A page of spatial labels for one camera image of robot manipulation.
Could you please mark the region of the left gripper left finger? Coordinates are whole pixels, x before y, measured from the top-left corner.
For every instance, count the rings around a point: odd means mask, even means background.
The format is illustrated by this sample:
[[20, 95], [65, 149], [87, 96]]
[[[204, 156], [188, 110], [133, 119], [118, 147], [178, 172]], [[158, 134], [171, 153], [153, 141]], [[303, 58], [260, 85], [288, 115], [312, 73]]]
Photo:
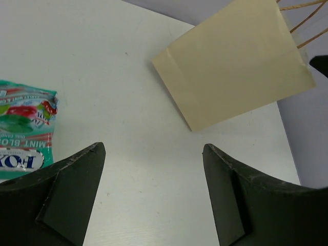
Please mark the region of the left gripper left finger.
[[105, 163], [96, 142], [1, 183], [1, 245], [83, 245]]

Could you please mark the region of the beige paper bag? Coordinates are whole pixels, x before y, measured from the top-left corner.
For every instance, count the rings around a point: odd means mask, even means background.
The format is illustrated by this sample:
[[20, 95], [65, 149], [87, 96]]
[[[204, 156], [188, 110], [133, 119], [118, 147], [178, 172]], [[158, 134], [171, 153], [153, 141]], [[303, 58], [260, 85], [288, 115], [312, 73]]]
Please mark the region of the beige paper bag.
[[315, 86], [277, 1], [232, 1], [153, 58], [192, 131]]

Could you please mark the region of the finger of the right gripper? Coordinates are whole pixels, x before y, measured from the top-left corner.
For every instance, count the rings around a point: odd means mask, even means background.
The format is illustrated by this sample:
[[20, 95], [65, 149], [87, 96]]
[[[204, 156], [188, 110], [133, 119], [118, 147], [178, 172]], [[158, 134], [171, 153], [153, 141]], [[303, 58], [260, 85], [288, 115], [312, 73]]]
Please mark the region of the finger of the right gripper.
[[310, 66], [328, 78], [328, 55], [318, 55], [310, 60]]

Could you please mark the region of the green Fox's mint candy bag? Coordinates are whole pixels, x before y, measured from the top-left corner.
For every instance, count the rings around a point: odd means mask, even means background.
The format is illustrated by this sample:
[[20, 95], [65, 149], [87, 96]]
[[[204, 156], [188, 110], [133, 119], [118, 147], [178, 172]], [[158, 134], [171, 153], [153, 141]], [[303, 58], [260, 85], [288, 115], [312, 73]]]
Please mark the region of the green Fox's mint candy bag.
[[1, 80], [1, 180], [54, 163], [56, 91]]

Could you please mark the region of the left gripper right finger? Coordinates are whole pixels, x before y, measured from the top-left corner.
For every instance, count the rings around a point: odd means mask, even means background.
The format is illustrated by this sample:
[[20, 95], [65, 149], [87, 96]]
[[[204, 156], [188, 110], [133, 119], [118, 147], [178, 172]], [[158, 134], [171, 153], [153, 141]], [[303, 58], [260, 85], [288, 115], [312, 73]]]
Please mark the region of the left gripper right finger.
[[212, 144], [202, 156], [220, 245], [327, 245], [327, 188], [277, 179]]

